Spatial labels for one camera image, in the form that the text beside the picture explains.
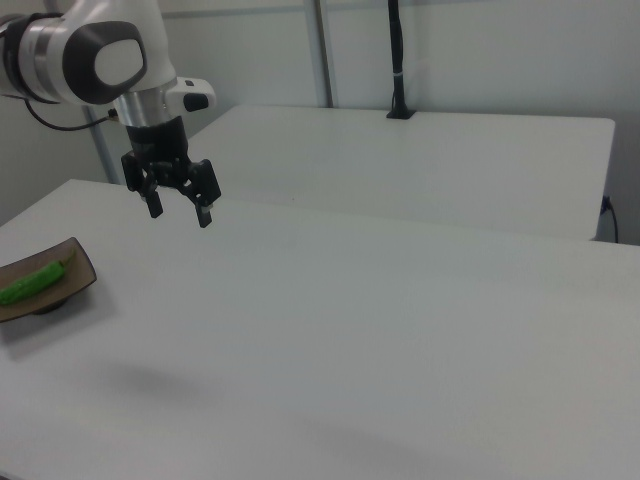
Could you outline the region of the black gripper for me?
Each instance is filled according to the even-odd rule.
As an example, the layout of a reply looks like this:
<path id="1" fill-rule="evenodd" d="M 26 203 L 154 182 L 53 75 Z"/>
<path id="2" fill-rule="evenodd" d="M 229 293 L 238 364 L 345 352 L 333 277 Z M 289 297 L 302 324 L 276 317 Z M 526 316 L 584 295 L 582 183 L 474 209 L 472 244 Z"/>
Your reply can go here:
<path id="1" fill-rule="evenodd" d="M 212 222 L 211 209 L 221 197 L 221 189 L 208 159 L 191 162 L 183 118 L 148 127 L 126 127 L 132 151 L 121 157 L 126 186 L 137 192 L 146 203 L 149 214 L 157 218 L 163 207 L 157 192 L 155 175 L 149 172 L 156 165 L 169 167 L 182 174 L 176 189 L 194 205 L 201 228 Z"/>

